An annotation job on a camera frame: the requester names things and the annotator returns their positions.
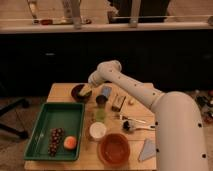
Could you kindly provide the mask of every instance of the orange fruit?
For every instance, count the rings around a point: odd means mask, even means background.
[[[77,139],[75,136],[67,136],[64,139],[64,148],[68,150],[73,150],[77,146]]]

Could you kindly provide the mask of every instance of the chair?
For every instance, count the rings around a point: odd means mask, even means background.
[[[1,82],[0,82],[0,87],[4,90],[5,94],[7,94],[6,91],[5,91],[6,89],[3,87]],[[7,106],[0,109],[0,117],[2,115],[6,114],[8,111],[17,107],[18,105],[22,105],[22,107],[28,108],[29,102],[24,98],[20,98],[20,99],[16,100],[15,102],[8,104]],[[15,135],[19,136],[19,138],[21,138],[21,139],[27,139],[29,137],[28,132],[26,130],[19,131],[17,129],[14,129],[14,128],[9,127],[9,126],[2,124],[2,123],[0,123],[0,129],[7,131],[7,132],[10,132],[12,134],[15,134]]]
[[[128,23],[131,15],[132,0],[108,0],[118,13],[108,11],[109,23]],[[139,18],[140,23],[164,22],[170,0],[143,0],[141,2]]]

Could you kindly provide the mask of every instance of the wall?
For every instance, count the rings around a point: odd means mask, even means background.
[[[212,30],[1,34],[0,81],[10,96],[48,95],[53,82],[86,82],[117,59],[164,91],[212,89],[212,47]]]

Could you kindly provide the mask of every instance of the terracotta bowl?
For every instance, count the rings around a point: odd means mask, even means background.
[[[90,96],[92,95],[92,91],[91,91],[91,92],[89,92],[87,95],[85,95],[83,97],[79,96],[79,92],[81,91],[81,89],[83,87],[84,87],[84,84],[78,84],[71,91],[71,95],[75,99],[76,102],[84,102],[84,103],[86,103],[89,100]]]
[[[98,144],[98,156],[107,167],[122,167],[128,162],[129,155],[129,143],[122,134],[107,134]]]

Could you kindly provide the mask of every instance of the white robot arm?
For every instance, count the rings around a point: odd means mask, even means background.
[[[200,110],[185,93],[163,93],[121,73],[119,61],[98,65],[88,79],[94,87],[110,81],[155,113],[158,171],[208,171]]]

